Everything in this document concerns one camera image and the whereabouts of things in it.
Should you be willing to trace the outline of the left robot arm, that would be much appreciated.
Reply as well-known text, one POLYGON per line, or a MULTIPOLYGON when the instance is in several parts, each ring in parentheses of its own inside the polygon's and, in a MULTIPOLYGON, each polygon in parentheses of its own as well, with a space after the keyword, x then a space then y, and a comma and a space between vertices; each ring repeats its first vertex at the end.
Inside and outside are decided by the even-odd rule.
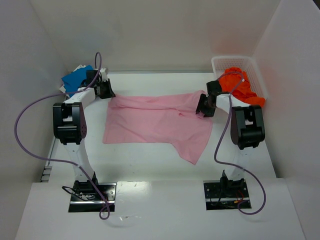
POLYGON ((82 201, 93 201, 99 197, 99 183, 85 147, 88 129, 84 109, 96 98, 109 99, 116 96, 108 71, 106 68, 87 70, 77 93, 53 105, 53 133, 67 150, 75 175, 73 187, 62 188, 70 190, 71 195, 82 201))

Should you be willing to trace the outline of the pink t-shirt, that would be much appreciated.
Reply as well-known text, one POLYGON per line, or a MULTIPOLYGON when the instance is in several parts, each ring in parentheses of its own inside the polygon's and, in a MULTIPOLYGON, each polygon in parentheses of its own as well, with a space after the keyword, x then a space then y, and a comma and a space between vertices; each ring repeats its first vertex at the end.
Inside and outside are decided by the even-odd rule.
POLYGON ((213 121, 196 113, 201 95, 116 95, 107 106, 104 144, 166 143, 195 165, 210 139, 213 121))

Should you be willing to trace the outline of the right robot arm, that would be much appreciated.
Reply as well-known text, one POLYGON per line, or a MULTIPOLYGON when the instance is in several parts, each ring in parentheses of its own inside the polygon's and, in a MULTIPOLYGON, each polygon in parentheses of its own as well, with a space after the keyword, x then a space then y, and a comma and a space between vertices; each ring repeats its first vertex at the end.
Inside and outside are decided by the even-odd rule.
POLYGON ((207 94, 200 95, 195 113, 209 118, 214 116, 216 109, 221 109, 228 114, 225 127, 214 150, 213 159, 216 163, 227 166, 230 172, 226 173, 225 170, 222 172, 217 190, 223 196, 235 194, 244 186, 243 174, 246 173, 257 181, 262 192, 265 193, 261 181, 247 169, 249 157, 266 136, 262 107, 236 99, 233 96, 236 88, 223 90, 218 80, 208 82, 206 88, 207 94), (232 162, 218 160, 218 151, 227 130, 230 130, 231 141, 238 148, 232 162))

